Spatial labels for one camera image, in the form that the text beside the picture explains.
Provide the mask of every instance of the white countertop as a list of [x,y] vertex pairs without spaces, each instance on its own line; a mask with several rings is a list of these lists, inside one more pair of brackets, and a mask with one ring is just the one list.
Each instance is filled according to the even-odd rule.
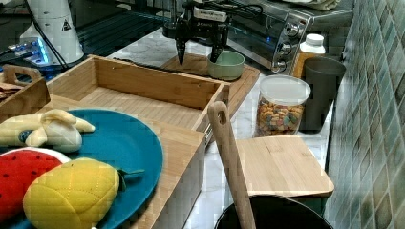
[[[186,52],[209,55],[211,48],[189,41],[186,44]],[[161,34],[161,30],[157,30],[108,57],[129,59],[159,67],[176,55],[175,41],[164,37]],[[253,136],[257,101],[259,99],[259,84],[265,77],[266,75],[260,74],[259,80],[231,119],[235,138],[237,139],[252,138]],[[330,120],[329,114],[320,134],[305,135],[298,133],[312,150],[323,168],[328,149]],[[213,142],[206,148],[202,190],[188,221],[184,225],[184,229],[214,228],[222,211],[231,203],[229,197],[224,168],[217,145]]]

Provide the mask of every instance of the green bowl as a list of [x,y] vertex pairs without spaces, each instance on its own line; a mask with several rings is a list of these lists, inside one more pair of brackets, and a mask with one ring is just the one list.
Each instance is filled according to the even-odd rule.
[[215,63],[210,61],[211,54],[207,58],[208,74],[213,78],[232,81],[244,71],[245,58],[237,52],[223,51]]

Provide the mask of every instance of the dark gray cup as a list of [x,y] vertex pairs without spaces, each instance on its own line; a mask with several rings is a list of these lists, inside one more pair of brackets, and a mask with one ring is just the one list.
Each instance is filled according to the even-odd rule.
[[345,71],[342,63],[327,57],[316,56],[304,62],[302,79],[309,84],[311,93],[305,104],[300,132],[317,134],[322,130]]

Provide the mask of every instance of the plush toy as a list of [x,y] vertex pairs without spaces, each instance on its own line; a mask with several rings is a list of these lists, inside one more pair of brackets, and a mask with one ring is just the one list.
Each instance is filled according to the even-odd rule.
[[24,213],[37,229],[90,229],[110,209],[117,191],[125,191],[126,173],[104,162],[80,158],[35,180],[23,199]]
[[0,124],[0,146],[52,145],[62,153],[71,153],[81,147],[80,132],[93,132],[95,127],[87,121],[62,110],[44,114],[12,117]]
[[59,152],[31,147],[0,155],[0,222],[23,211],[23,196],[35,179],[68,161]]

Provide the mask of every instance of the wooden crate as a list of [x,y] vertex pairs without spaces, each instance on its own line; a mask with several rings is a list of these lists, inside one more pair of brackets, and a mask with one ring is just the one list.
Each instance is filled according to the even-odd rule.
[[[0,123],[13,116],[34,114],[50,101],[45,79],[38,70],[13,65],[5,65],[3,69],[3,82],[24,88],[0,102]],[[32,82],[18,81],[17,74],[28,75]]]
[[51,94],[203,132],[207,105],[227,100],[228,86],[193,75],[167,73],[90,56],[48,83]]

